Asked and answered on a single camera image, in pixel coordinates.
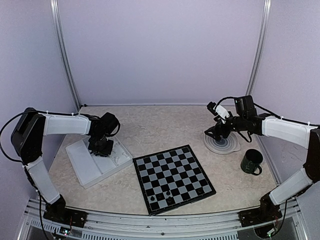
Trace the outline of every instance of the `table surface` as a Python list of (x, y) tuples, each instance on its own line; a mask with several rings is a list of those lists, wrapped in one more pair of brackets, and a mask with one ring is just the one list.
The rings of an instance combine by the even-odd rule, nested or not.
[[(228, 155), (218, 155), (207, 149), (203, 131), (215, 122), (205, 106), (92, 106), (80, 110), (82, 114), (96, 116), (106, 112), (119, 119), (121, 129), (116, 136), (134, 158), (190, 145), (217, 192), (163, 215), (216, 213), (254, 207), (259, 205), (264, 194), (276, 187), (266, 161), (261, 165), (263, 172), (259, 176), (246, 174), (240, 168), (246, 150), (260, 149), (254, 137), (252, 143), (247, 143), (237, 135), (241, 150)], [(147, 215), (133, 164), (87, 189), (79, 184), (66, 147), (85, 137), (67, 135), (49, 170), (67, 205), (110, 213)]]

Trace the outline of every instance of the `chessboard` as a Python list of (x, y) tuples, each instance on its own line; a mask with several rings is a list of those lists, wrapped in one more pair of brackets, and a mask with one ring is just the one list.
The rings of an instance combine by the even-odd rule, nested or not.
[(150, 216), (216, 194), (189, 145), (133, 159)]

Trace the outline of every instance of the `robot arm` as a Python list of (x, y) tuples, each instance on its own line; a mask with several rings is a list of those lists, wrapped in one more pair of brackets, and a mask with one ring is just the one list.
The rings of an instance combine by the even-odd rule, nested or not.
[(11, 135), (11, 143), (23, 162), (30, 183), (40, 192), (46, 203), (43, 215), (58, 223), (83, 227), (87, 214), (66, 208), (64, 198), (52, 183), (42, 158), (43, 136), (54, 134), (89, 135), (88, 149), (95, 155), (108, 156), (113, 141), (108, 139), (120, 129), (118, 119), (107, 112), (102, 117), (88, 114), (49, 114), (27, 108)]
[(213, 113), (217, 124), (205, 131), (205, 134), (220, 141), (227, 138), (230, 132), (247, 131), (248, 136), (275, 137), (308, 149), (306, 163), (289, 179), (264, 195), (260, 200), (260, 208), (240, 212), (243, 227), (268, 222), (280, 218), (280, 204), (287, 199), (304, 193), (312, 184), (320, 180), (320, 129), (310, 123), (302, 124), (277, 118), (271, 114), (258, 115), (251, 96), (234, 99), (239, 116), (225, 114), (222, 106), (209, 103), (207, 108)]

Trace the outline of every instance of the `purple wall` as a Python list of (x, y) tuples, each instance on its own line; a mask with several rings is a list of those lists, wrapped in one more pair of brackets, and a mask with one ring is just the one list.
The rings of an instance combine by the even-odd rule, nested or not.
[[(26, 107), (74, 111), (55, 34), (50, 1), (12, 1), (0, 4), (0, 126)], [(10, 143), (15, 126), (1, 137), (3, 147), (17, 158)], [(50, 166), (62, 140), (46, 137), (43, 158)], [(0, 236), (14, 238), (28, 199), (35, 196), (19, 163), (0, 153)]]
[[(273, 0), (254, 101), (279, 115), (320, 124), (320, 2)], [(307, 151), (263, 138), (281, 180), (300, 169)], [(298, 203), (312, 240), (320, 235), (320, 183)]]
[(81, 102), (207, 104), (245, 94), (260, 0), (59, 1)]

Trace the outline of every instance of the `mug handle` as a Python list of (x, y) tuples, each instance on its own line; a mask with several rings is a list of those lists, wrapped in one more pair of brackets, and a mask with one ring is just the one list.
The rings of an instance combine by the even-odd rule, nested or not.
[(259, 169), (259, 173), (255, 173), (255, 172), (252, 173), (255, 176), (258, 176), (262, 173), (262, 168), (260, 166), (258, 166), (257, 168)]

